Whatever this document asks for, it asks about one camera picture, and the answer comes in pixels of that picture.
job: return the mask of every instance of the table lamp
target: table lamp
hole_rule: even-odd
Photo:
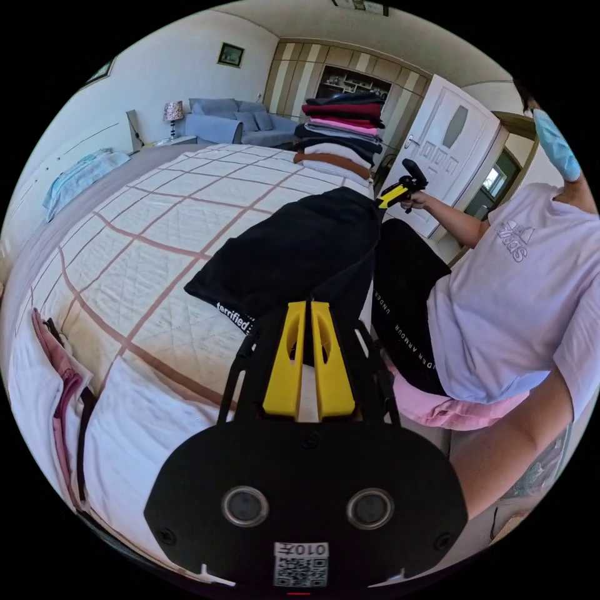
[[[175,139],[175,121],[182,119],[183,114],[183,102],[178,100],[177,102],[167,102],[164,105],[164,114],[162,116],[163,121],[171,122],[171,139]]]

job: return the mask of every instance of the pink shorts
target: pink shorts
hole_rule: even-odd
[[[452,400],[422,392],[410,385],[393,365],[388,364],[387,368],[394,375],[394,394],[400,415],[428,427],[457,431],[489,427],[529,396],[529,392],[525,392],[492,404]]]

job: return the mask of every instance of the white t-shirt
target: white t-shirt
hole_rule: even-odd
[[[455,399],[539,385],[553,362],[577,419],[600,384],[600,219],[532,184],[489,214],[477,247],[427,301],[436,369]]]

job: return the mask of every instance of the door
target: door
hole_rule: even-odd
[[[500,120],[495,115],[462,89],[435,75],[383,189],[407,174],[402,161],[410,158],[429,181],[426,192],[454,206],[499,131]],[[399,204],[388,213],[427,238],[438,226],[425,211],[406,214]]]

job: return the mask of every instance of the face mask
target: face mask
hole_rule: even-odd
[[[546,112],[537,108],[533,111],[533,120],[536,124],[539,145],[544,149],[552,165],[565,181],[577,181],[581,175],[581,167],[554,121]]]

